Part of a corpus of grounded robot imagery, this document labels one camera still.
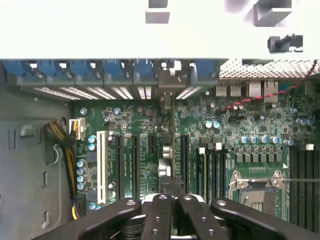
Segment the silver chipset heatsink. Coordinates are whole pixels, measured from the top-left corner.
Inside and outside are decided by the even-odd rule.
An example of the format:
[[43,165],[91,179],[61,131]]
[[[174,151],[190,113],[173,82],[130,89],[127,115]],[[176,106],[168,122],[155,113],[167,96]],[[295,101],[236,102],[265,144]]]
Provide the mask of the silver chipset heatsink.
[[[152,202],[153,201],[153,198],[156,196],[156,195],[159,195],[159,193],[151,193],[151,194],[148,194],[144,197],[144,199],[142,200],[142,203],[144,202]],[[205,200],[200,196],[200,195],[197,195],[197,194],[189,194],[190,196],[194,196],[200,203],[205,203]]]

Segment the black RAM slot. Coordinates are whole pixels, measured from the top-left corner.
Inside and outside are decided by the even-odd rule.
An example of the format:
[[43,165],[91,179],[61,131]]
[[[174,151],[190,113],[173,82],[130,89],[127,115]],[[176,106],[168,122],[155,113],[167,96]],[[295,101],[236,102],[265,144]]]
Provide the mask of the black RAM slot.
[[[299,179],[304,179],[304,152],[299,152]],[[305,225],[305,184],[304,182],[299,182],[299,225],[303,227]]]
[[310,179],[313,178],[313,160],[312,160],[312,151],[307,151],[306,152],[306,168],[307,168],[307,224],[311,225],[312,224],[312,182]]
[[316,225],[320,225],[320,151],[314,152],[314,213]]
[[210,152],[210,201],[216,198],[216,157],[215,152]]
[[216,198],[220,197],[220,158],[221,158],[221,151],[216,152]]
[[220,171],[220,193],[219,197],[220,198],[225,198],[226,197],[226,190],[225,190],[225,184],[226,184],[226,152],[223,150],[220,154],[220,166],[219,166],[219,171]]
[[298,177],[298,154],[294,147],[290,148],[290,222],[293,224],[298,223],[297,217],[297,193],[298,187],[295,179]]

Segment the long expansion slot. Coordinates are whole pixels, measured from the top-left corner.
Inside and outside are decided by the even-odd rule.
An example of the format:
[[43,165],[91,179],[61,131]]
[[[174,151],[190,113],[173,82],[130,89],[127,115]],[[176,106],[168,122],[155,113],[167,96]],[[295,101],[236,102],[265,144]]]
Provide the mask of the long expansion slot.
[[140,136],[131,137],[132,196],[140,200]]
[[124,167],[124,139],[122,135],[115,136],[115,160],[116,160],[116,199],[125,197],[125,167]]
[[180,168],[183,180],[184,193],[189,192],[189,136],[180,136]]

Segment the CPU socket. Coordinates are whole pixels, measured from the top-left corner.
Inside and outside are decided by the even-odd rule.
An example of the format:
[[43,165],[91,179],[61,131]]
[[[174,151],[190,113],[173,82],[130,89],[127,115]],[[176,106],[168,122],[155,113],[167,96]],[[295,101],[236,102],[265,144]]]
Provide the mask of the CPU socket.
[[282,220],[288,220],[287,187],[283,172],[274,170],[266,176],[244,176],[233,170],[227,198]]

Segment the short expansion slot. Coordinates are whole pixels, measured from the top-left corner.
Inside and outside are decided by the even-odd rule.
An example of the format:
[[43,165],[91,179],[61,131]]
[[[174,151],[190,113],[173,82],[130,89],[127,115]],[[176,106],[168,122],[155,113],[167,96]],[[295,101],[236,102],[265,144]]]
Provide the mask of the short expansion slot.
[[158,154],[158,142],[155,134],[148,135],[148,153],[149,155]]

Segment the metal socket cover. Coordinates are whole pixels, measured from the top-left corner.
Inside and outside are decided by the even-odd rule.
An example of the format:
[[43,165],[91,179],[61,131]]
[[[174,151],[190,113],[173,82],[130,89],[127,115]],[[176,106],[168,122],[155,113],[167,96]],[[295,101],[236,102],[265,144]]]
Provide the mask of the metal socket cover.
[[257,190],[249,192],[247,203],[255,210],[275,216],[276,200],[277,194],[275,192]]

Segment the white expansion slot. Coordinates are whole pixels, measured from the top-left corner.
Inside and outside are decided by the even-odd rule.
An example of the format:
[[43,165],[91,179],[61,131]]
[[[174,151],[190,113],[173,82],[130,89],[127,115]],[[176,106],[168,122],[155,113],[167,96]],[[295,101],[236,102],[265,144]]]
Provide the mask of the white expansion slot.
[[106,204],[108,199],[108,133],[96,132],[97,155],[97,203]]

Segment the green motherboard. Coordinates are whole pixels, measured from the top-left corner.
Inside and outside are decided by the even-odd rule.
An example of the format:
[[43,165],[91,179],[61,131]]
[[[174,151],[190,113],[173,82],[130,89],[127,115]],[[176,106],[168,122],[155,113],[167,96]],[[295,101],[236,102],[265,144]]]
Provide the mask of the green motherboard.
[[[210,152],[225,151],[225,198],[232,171],[246,177],[264,177],[274,170],[290,179],[290,148],[304,153],[304,179],[307,179],[307,151],[312,151],[312,178],[315,178],[315,151],[320,151],[320,97],[279,96],[277,103],[255,100],[234,102],[211,93],[175,103],[176,176],[181,174],[181,135],[189,136],[189,193],[211,203]],[[85,118],[84,140],[76,143],[76,190],[85,213],[117,201],[115,136],[124,142],[124,197],[133,197],[132,135],[140,139],[140,200],[160,193],[159,159],[162,158],[163,130],[169,119],[155,101],[83,101],[74,104],[74,119]],[[108,199],[98,204],[97,131],[107,131]],[[157,155],[149,155],[148,135],[156,135]],[[286,183],[290,220],[290,183]],[[320,233],[315,220],[315,182],[312,182],[312,224],[307,223],[308,187],[304,182],[304,226]]]

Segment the thin metal locking lever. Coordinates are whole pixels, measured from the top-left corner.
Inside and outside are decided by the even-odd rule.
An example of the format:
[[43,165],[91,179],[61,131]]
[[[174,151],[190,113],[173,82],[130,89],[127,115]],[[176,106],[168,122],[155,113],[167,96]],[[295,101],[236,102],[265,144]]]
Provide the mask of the thin metal locking lever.
[[271,178],[272,182],[307,182],[320,183],[320,178]]

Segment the white power connector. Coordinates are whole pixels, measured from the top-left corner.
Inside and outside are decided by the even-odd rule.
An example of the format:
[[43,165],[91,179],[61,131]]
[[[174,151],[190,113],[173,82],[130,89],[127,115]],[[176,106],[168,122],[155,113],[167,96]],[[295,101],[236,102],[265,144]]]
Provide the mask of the white power connector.
[[69,120],[69,133],[74,131],[77,141],[85,139],[86,129],[86,119],[84,117]]

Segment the silver port block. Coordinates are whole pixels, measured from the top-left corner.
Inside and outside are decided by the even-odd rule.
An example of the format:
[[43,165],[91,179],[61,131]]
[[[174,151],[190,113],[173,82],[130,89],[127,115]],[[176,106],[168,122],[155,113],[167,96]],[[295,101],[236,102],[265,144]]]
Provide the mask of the silver port block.
[[264,81],[264,102],[276,104],[278,102],[278,81]]
[[220,81],[216,85],[217,97],[241,97],[242,85],[238,81]]
[[262,96],[262,82],[261,81],[251,81],[248,86],[250,97],[260,97]]

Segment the blue slot cover latch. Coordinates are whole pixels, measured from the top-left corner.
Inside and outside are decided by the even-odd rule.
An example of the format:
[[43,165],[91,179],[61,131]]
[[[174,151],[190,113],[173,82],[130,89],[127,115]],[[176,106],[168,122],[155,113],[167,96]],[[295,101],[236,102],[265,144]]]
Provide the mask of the blue slot cover latch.
[[122,79],[123,75],[123,66],[122,62],[117,59],[107,59],[102,61],[104,79],[107,82],[115,81]]
[[133,62],[133,80],[141,81],[153,75],[153,64],[149,59],[136,59]]
[[94,68],[90,60],[69,60],[68,63],[76,82],[95,79]]
[[37,60],[38,72],[51,78],[61,77],[63,75],[60,63],[57,60]]
[[8,73],[19,80],[33,76],[33,70],[27,60],[3,60],[2,64]]
[[214,59],[196,59],[189,64],[191,81],[207,81],[217,76],[217,63]]

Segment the open black PC case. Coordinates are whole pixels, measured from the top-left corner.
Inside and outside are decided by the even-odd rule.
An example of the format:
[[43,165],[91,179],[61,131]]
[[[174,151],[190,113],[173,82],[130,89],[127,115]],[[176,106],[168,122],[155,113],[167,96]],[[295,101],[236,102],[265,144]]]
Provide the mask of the open black PC case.
[[[50,59],[59,62],[63,73],[54,78],[38,72],[37,60],[23,60],[30,62],[33,75],[21,80],[8,73],[0,60],[0,240],[33,240],[94,212],[84,212],[76,189],[78,140],[74,131],[69,133],[69,120],[75,118],[74,105],[80,102],[160,104],[156,61],[174,59],[148,59],[152,76],[134,81],[137,59],[84,59],[91,61],[95,79],[82,81],[75,81],[70,69],[69,60],[75,59]],[[120,60],[123,78],[106,81],[103,60]],[[188,67],[187,89],[179,99],[190,101],[206,93],[217,98],[216,86],[222,81],[241,83],[240,97],[218,97],[235,103],[264,100],[265,81],[278,81],[278,97],[320,97],[320,59],[213,60],[215,79],[191,81]],[[252,81],[262,82],[261,96],[249,96]],[[182,217],[177,207],[170,240],[198,240],[179,229]]]

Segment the grey corner fixture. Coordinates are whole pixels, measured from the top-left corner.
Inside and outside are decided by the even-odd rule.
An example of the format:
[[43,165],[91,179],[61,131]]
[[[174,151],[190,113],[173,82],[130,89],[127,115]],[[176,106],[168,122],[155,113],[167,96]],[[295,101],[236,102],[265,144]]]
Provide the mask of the grey corner fixture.
[[270,36],[267,40],[267,48],[271,54],[303,52],[304,36],[294,33],[284,37]]

